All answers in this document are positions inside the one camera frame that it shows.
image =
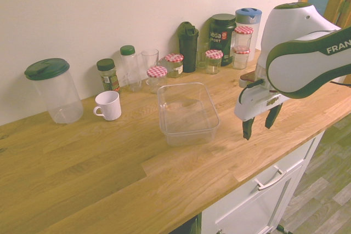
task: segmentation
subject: vega sport label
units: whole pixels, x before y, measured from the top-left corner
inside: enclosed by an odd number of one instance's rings
[[[220,43],[221,41],[224,41],[227,39],[228,33],[227,32],[222,32],[222,33],[218,33],[218,32],[210,32],[210,41],[211,42],[217,42]]]

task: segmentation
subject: wooden floor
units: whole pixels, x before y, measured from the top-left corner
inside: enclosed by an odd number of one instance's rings
[[[325,132],[280,225],[293,234],[351,234],[351,115]]]

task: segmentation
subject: blue cap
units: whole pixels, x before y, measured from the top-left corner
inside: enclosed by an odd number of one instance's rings
[[[235,12],[235,22],[240,24],[258,24],[261,21],[262,11],[257,8],[241,8]]]

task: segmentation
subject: black shaker bottle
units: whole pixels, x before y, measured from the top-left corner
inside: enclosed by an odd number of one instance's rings
[[[179,51],[184,56],[183,71],[194,72],[199,31],[190,22],[183,22],[178,28]]]

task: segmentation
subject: clear plastic tub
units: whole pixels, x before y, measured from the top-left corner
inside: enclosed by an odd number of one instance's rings
[[[220,120],[202,83],[158,89],[160,128],[171,146],[205,144],[214,139]]]

